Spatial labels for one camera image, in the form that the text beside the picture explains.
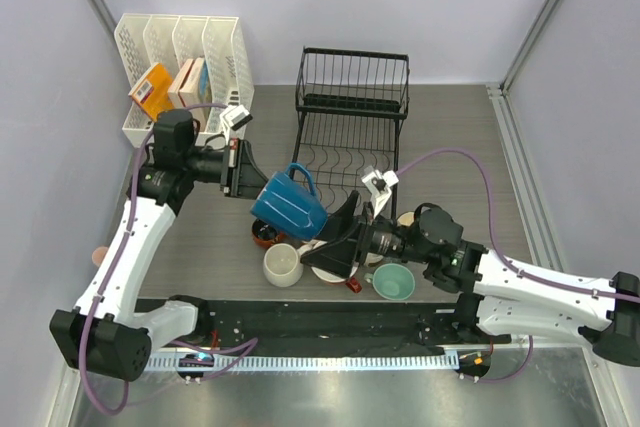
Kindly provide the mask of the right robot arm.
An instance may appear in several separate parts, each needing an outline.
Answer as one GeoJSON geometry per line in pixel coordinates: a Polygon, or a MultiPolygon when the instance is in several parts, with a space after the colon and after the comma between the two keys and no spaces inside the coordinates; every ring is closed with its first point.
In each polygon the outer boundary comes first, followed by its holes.
{"type": "Polygon", "coordinates": [[[422,264],[427,281],[457,295],[451,327],[462,341],[481,335],[581,339],[607,361],[639,364],[634,274],[595,278],[538,267],[465,240],[462,226],[436,204],[420,204],[402,225],[373,217],[370,206],[357,214],[353,198],[329,216],[301,260],[347,275],[370,254],[422,264]]]}

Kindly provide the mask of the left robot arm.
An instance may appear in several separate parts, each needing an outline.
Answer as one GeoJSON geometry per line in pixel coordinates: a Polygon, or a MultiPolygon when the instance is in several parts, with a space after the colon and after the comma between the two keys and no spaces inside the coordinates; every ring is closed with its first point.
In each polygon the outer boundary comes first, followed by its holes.
{"type": "Polygon", "coordinates": [[[151,354],[183,338],[205,344],[213,332],[206,303],[174,296],[161,307],[135,310],[151,260],[195,183],[213,183],[226,197],[254,199],[267,182],[251,145],[237,132],[252,120],[242,105],[217,105],[224,145],[196,143],[192,108],[161,113],[134,155],[119,227],[90,285],[69,310],[56,310],[49,329],[66,363],[84,373],[138,379],[151,354]]]}

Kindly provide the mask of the blue mug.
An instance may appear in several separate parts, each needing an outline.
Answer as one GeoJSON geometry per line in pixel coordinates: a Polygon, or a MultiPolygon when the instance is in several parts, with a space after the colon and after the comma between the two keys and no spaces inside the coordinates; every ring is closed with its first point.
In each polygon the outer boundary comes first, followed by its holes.
{"type": "Polygon", "coordinates": [[[290,163],[275,172],[250,209],[256,218],[294,239],[310,241],[328,221],[310,172],[290,163]]]}

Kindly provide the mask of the orange black mug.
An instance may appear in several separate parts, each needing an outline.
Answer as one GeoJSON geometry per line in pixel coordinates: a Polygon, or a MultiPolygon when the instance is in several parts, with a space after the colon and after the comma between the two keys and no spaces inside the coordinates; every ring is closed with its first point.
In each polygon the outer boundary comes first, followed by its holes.
{"type": "Polygon", "coordinates": [[[255,219],[251,226],[251,235],[253,241],[264,249],[282,243],[286,235],[277,231],[274,227],[266,224],[260,219],[255,219]]]}

